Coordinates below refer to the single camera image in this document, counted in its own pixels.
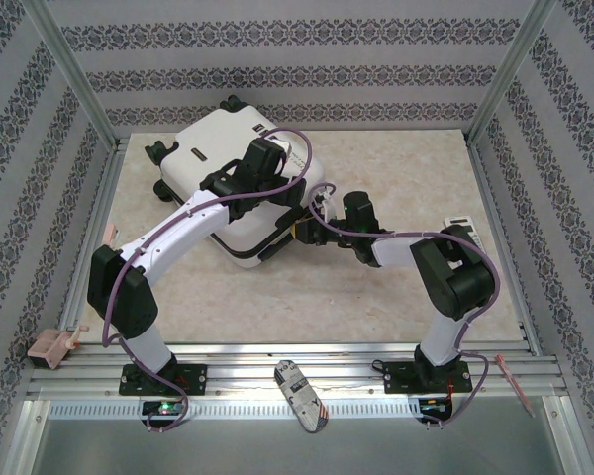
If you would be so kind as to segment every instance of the patterned wallpaper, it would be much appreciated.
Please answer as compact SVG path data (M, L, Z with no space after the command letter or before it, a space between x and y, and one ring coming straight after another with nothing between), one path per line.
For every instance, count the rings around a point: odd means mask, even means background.
M177 131L231 93L304 129L463 127L531 1L50 5L127 135Z
M0 466L26 351L61 313L106 156L22 6L0 0Z
M594 1L554 7L478 151L594 459Z

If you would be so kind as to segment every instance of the black mounting plate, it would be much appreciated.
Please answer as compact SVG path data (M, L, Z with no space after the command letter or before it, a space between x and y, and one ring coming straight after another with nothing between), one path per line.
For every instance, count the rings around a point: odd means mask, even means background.
M207 365L176 365L176 376L172 381L180 386L188 396L204 396L207 386ZM154 381L134 364L126 364L119 383L121 396L178 396L173 389Z
M473 390L468 364L463 361L458 361L444 378L429 385L421 381L414 361L383 361L382 374L385 394L446 393L449 381L453 384L453 393L470 393Z

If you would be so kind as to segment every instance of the white remote control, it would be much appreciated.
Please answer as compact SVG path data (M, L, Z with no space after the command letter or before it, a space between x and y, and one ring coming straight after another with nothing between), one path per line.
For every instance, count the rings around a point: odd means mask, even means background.
M477 233L477 229L473 225L473 220L470 216L455 216L453 218L445 218L445 226L449 227L451 225L460 225L463 226L468 235L471 236L475 245L480 248L482 252L486 252L484 250L484 246L482 245L482 239L479 238L479 234Z

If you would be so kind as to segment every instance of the marble surface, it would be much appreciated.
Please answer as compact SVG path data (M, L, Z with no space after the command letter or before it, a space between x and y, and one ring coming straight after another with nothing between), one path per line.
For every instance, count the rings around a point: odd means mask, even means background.
M365 190L382 227L440 230L448 216L470 215L493 261L499 261L461 131L309 132L326 177L344 193ZM144 146L174 134L130 139L109 222L117 244L149 231L174 209L152 193L158 168ZM420 341L433 306L418 271L373 269L349 249L291 242L257 268L243 270L204 240L153 289L156 320L170 342ZM81 322L99 341L101 319L86 305ZM475 321L466 340L522 339L510 295Z

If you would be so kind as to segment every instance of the striped wall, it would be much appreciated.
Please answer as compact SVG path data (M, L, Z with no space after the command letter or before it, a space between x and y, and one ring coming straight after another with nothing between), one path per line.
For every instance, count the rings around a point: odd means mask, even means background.
M594 459L594 2L555 5L478 150Z
M61 312L107 152L22 6L0 0L0 466Z
M229 94L303 129L460 128L532 0L55 0L108 115L178 131Z

